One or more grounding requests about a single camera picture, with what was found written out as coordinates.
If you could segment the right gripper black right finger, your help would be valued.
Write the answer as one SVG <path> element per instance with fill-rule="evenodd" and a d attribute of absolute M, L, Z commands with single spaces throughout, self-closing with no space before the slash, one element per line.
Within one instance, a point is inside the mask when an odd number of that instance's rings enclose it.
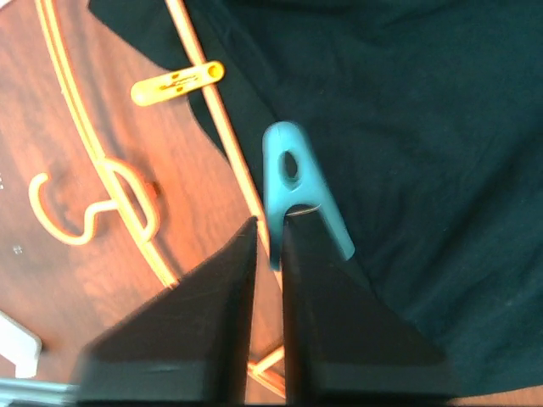
<path fill-rule="evenodd" d="M 288 404 L 443 405 L 456 396 L 445 354 L 374 296 L 320 221 L 286 221 L 281 263 Z"/>

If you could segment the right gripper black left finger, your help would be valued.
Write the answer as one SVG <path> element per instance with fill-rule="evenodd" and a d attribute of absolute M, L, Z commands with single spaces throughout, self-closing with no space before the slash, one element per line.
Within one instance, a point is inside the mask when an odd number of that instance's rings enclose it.
<path fill-rule="evenodd" d="M 176 287 L 86 346 L 75 404 L 243 404 L 256 258 L 250 218 Z"/>

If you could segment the teal clothespin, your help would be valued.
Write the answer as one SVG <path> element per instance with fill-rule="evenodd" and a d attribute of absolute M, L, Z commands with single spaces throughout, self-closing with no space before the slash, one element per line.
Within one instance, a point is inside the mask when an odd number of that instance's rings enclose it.
<path fill-rule="evenodd" d="M 284 218 L 297 205 L 318 210 L 343 259 L 350 259 L 354 243 L 302 128 L 288 121 L 270 125 L 262 138 L 262 153 L 271 268 L 280 269 Z"/>

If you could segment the black underwear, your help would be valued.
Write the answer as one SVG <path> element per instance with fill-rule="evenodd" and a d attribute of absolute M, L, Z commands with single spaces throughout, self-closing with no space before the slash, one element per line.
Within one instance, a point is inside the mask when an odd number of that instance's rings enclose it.
<path fill-rule="evenodd" d="M 300 125 L 377 296 L 466 395 L 542 382 L 542 4 L 189 1 L 245 160 Z"/>

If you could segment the orange clothespin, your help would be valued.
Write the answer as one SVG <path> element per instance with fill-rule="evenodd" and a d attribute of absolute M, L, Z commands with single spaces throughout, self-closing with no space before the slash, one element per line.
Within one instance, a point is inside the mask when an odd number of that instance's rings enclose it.
<path fill-rule="evenodd" d="M 132 86 L 131 99 L 140 107 L 168 101 L 215 84 L 223 78 L 225 71 L 222 63 L 210 61 L 148 78 Z"/>

